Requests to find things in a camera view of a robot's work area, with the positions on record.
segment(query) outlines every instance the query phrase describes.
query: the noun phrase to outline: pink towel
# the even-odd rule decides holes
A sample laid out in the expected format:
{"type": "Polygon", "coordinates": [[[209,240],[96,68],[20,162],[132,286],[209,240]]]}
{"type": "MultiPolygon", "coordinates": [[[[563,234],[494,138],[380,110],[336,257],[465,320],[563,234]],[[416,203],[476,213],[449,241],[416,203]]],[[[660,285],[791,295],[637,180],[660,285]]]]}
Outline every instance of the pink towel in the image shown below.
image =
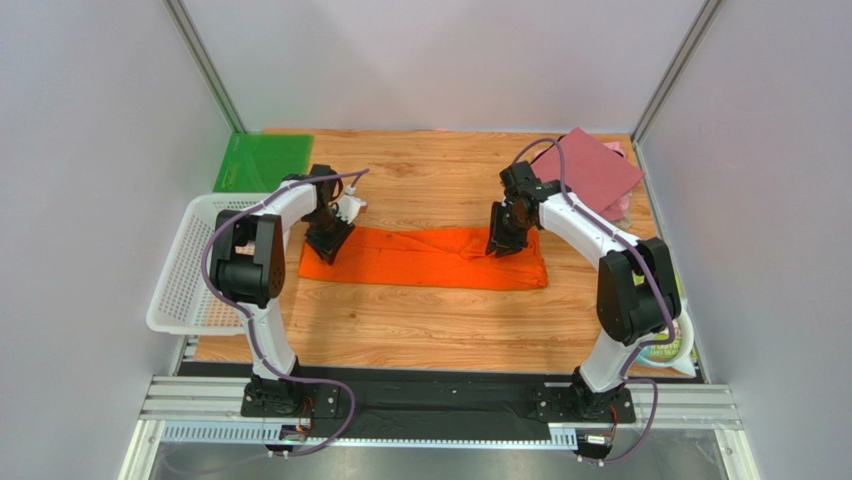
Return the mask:
{"type": "MultiPolygon", "coordinates": [[[[606,220],[624,218],[630,205],[627,196],[645,174],[613,151],[623,154],[621,145],[604,145],[579,128],[562,137],[559,144],[565,151],[565,183],[571,190],[606,220]]],[[[559,179],[559,152],[548,149],[537,156],[532,168],[542,182],[559,179]]]]}

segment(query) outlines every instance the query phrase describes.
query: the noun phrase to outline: metal pole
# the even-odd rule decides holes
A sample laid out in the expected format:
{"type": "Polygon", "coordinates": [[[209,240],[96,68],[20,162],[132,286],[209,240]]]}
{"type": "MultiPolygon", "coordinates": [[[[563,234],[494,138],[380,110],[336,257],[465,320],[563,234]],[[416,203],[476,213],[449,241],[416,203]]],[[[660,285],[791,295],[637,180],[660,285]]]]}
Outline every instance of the metal pole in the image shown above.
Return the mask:
{"type": "Polygon", "coordinates": [[[704,34],[710,28],[710,24],[713,23],[713,19],[719,12],[719,8],[724,3],[725,0],[706,0],[704,5],[701,6],[698,16],[695,17],[695,21],[689,28],[686,38],[683,39],[680,48],[678,48],[675,57],[672,59],[672,63],[663,76],[663,80],[657,86],[657,90],[651,96],[651,101],[648,102],[648,106],[645,107],[645,111],[642,112],[642,116],[639,118],[636,129],[630,135],[634,146],[640,145],[645,139],[648,130],[651,128],[651,124],[654,123],[657,114],[660,112],[660,108],[668,98],[681,73],[698,48],[698,45],[701,43],[701,39],[704,38],[704,34]]]}
{"type": "Polygon", "coordinates": [[[169,14],[171,14],[172,20],[174,20],[184,41],[186,41],[186,46],[189,48],[190,53],[192,53],[192,57],[195,58],[195,63],[198,64],[198,68],[207,81],[207,85],[210,87],[216,103],[222,109],[225,120],[230,124],[231,130],[234,133],[246,133],[246,126],[243,124],[239,113],[237,113],[237,108],[234,106],[230,95],[228,95],[228,91],[225,89],[225,85],[222,83],[222,79],[219,77],[219,73],[216,71],[210,55],[207,53],[207,49],[204,48],[204,43],[201,42],[201,37],[192,23],[192,19],[186,10],[183,0],[163,0],[163,4],[166,6],[169,14]]]}

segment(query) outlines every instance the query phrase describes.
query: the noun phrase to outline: green cutting board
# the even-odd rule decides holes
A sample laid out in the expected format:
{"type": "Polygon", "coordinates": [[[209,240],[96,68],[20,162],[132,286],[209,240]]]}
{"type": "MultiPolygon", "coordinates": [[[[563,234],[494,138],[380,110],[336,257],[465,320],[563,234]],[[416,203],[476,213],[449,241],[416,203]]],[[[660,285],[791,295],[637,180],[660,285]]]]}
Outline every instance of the green cutting board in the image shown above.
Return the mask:
{"type": "Polygon", "coordinates": [[[305,173],[312,135],[234,133],[213,185],[214,192],[269,193],[291,173],[305,173]]]}

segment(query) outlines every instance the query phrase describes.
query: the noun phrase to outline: orange towel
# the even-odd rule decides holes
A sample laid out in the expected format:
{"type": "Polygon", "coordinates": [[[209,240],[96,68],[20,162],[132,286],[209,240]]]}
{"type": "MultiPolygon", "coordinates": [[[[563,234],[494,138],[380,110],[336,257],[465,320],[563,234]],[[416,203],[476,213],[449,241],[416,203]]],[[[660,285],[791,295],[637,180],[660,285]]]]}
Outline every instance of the orange towel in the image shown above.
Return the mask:
{"type": "Polygon", "coordinates": [[[305,244],[299,276],[344,283],[529,290],[547,286],[547,270],[530,230],[529,246],[502,258],[485,255],[488,228],[389,232],[357,227],[334,265],[305,244]]]}

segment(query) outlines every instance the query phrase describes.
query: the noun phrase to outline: wood grain surface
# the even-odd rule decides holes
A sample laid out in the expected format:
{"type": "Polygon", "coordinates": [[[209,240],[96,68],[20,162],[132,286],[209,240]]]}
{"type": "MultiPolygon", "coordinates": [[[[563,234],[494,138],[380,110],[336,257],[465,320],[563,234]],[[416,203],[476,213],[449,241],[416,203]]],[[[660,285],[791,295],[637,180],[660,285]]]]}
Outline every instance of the wood grain surface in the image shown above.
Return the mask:
{"type": "MultiPolygon", "coordinates": [[[[370,168],[358,183],[369,203],[357,225],[389,230],[487,226],[502,198],[499,172],[543,134],[441,131],[269,130],[314,135],[311,163],[338,172],[370,168]]],[[[630,162],[627,135],[619,141],[630,162]]],[[[644,186],[633,192],[633,226],[655,235],[644,186]]],[[[307,365],[570,373],[591,352],[597,273],[567,243],[542,232],[549,286],[483,290],[327,283],[299,278],[306,227],[293,227],[282,317],[307,365]]],[[[197,360],[251,361],[245,337],[203,337],[197,360]]],[[[634,367],[634,373],[673,375],[634,367]]]]}

